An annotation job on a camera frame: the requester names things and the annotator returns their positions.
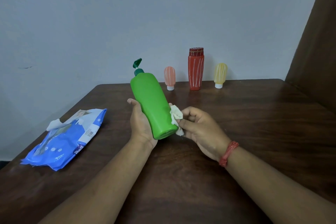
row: dark red cap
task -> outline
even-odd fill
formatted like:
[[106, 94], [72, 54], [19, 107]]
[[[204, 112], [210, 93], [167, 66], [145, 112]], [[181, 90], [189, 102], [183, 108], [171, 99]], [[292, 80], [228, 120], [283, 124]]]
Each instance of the dark red cap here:
[[203, 47], [194, 47], [189, 49], [189, 56], [203, 56], [204, 48]]

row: person's left hand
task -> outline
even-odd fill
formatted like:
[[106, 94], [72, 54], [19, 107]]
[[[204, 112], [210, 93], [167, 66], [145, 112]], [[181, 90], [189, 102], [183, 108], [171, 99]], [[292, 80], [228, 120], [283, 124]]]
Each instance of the person's left hand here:
[[157, 144], [154, 139], [152, 129], [146, 115], [141, 110], [141, 105], [138, 101], [129, 98], [128, 103], [133, 105], [133, 112], [131, 115], [132, 139], [140, 140], [143, 143], [150, 143], [153, 148]]

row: bottle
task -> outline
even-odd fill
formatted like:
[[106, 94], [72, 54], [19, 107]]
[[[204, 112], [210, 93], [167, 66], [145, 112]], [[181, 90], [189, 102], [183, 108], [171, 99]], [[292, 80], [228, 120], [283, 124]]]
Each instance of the bottle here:
[[223, 83], [225, 82], [227, 71], [228, 71], [228, 66], [225, 63], [217, 64], [215, 68], [215, 75], [214, 75], [215, 87], [217, 89], [221, 89], [223, 87]]
[[167, 90], [174, 90], [174, 85], [176, 83], [175, 69], [170, 66], [166, 67], [164, 70], [164, 75]]
[[189, 49], [188, 75], [190, 90], [200, 90], [204, 68], [204, 48]]
[[131, 88], [149, 121], [154, 139], [160, 140], [174, 134], [178, 127], [171, 124], [170, 106], [155, 76], [138, 68], [141, 60], [133, 63], [136, 70], [135, 77], [131, 80]]

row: red bottle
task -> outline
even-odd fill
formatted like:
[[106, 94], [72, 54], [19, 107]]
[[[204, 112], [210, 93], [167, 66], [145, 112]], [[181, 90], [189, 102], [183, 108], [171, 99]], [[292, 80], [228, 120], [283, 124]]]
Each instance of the red bottle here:
[[188, 57], [188, 74], [190, 90], [200, 90], [204, 68], [204, 48], [190, 48]]

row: person's right arm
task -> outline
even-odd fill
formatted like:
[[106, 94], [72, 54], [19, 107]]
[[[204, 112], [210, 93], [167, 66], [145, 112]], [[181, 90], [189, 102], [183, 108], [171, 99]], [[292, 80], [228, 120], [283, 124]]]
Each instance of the person's right arm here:
[[[179, 125], [201, 151], [219, 161], [230, 139], [212, 117], [195, 107], [182, 111]], [[336, 223], [336, 205], [238, 147], [227, 160], [227, 171], [274, 223]]]

